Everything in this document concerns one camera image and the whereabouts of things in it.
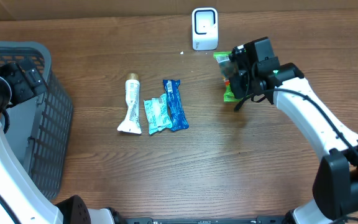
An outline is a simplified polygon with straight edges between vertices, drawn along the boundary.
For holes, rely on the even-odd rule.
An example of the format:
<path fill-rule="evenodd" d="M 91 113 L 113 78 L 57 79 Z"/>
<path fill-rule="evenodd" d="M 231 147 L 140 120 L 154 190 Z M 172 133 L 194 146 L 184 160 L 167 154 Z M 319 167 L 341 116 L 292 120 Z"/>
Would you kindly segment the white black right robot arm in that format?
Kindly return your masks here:
<path fill-rule="evenodd" d="M 283 111 L 319 159 L 313 198 L 290 210 L 283 223 L 345 223 L 358 212 L 358 134 L 346 127 L 312 90 L 294 64 L 281 64 L 268 37 L 233 48 L 224 69 L 239 110 L 259 96 Z"/>

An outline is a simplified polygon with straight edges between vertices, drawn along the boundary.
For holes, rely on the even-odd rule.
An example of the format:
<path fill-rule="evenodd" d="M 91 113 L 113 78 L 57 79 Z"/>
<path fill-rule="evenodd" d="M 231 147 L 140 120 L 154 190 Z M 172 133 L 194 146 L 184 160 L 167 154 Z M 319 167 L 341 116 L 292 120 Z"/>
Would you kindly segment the green snack bag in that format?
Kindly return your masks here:
<path fill-rule="evenodd" d="M 223 82 L 226 88 L 225 93 L 223 94 L 223 101 L 225 103 L 239 102 L 239 99 L 234 97 L 229 81 L 229 77 L 236 71 L 234 64 L 229 59 L 230 54 L 231 52 L 228 51 L 215 52 L 213 54 L 213 57 L 216 59 L 219 65 L 219 69 L 223 76 Z"/>

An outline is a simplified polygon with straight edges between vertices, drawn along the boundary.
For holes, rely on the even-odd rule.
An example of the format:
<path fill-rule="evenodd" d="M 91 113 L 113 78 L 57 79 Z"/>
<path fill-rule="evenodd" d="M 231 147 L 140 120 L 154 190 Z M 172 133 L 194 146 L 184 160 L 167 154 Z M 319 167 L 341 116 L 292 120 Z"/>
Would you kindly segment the light blue snack packet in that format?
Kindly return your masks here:
<path fill-rule="evenodd" d="M 144 108 L 149 123 L 149 134 L 172 128 L 173 123 L 168 114 L 167 94 L 162 94 L 159 98 L 144 100 Z"/>

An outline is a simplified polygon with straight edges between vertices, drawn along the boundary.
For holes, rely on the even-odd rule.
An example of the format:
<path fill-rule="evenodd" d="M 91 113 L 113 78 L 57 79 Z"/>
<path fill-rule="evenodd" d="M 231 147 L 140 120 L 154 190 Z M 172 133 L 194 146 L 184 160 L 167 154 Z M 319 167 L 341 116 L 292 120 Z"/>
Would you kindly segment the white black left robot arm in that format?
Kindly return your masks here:
<path fill-rule="evenodd" d="M 57 204 L 73 103 L 36 42 L 0 42 L 0 223 L 121 223 L 78 195 Z"/>

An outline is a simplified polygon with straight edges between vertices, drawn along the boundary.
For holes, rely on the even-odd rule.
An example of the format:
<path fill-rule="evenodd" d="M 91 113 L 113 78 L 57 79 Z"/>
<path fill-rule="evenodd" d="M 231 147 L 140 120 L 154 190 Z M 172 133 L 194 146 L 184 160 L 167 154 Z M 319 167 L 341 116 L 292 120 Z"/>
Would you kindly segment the white tube gold cap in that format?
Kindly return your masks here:
<path fill-rule="evenodd" d="M 124 133 L 142 134 L 139 121 L 140 81 L 136 73 L 129 73 L 125 82 L 127 113 L 117 130 Z"/>

